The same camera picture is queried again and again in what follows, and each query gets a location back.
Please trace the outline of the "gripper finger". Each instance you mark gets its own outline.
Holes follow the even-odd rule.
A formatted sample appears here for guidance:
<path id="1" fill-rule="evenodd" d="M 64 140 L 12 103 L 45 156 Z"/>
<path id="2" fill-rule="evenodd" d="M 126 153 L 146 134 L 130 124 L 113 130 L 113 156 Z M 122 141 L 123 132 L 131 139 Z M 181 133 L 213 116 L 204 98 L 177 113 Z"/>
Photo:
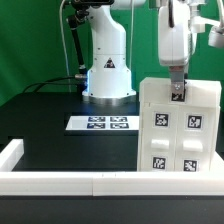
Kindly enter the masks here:
<path id="1" fill-rule="evenodd" d="M 184 94 L 184 67 L 171 66 L 169 68 L 169 73 L 172 93 L 182 96 Z"/>

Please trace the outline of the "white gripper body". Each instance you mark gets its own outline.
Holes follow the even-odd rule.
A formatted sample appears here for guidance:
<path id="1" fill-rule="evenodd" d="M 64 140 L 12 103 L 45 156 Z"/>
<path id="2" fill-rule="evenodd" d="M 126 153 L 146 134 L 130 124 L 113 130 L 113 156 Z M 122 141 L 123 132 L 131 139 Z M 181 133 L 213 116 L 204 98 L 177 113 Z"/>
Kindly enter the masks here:
<path id="1" fill-rule="evenodd" d="M 190 7 L 167 0 L 158 13 L 158 57 L 162 66 L 184 66 L 191 54 Z"/>

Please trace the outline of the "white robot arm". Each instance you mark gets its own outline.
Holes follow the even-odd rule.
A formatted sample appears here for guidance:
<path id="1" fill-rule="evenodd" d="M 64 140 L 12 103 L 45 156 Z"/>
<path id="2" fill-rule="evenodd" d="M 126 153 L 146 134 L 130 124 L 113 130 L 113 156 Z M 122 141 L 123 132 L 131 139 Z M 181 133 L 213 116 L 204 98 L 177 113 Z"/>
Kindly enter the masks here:
<path id="1" fill-rule="evenodd" d="M 191 15 L 196 0 L 152 0 L 158 9 L 159 62 L 169 68 L 171 99 L 186 98 L 185 79 L 191 55 Z M 126 66 L 126 31 L 113 20 L 111 10 L 141 6 L 146 0 L 114 0 L 112 5 L 92 6 L 88 20 L 92 30 L 93 65 L 87 72 L 83 98 L 97 103 L 120 104 L 136 96 L 131 71 Z"/>

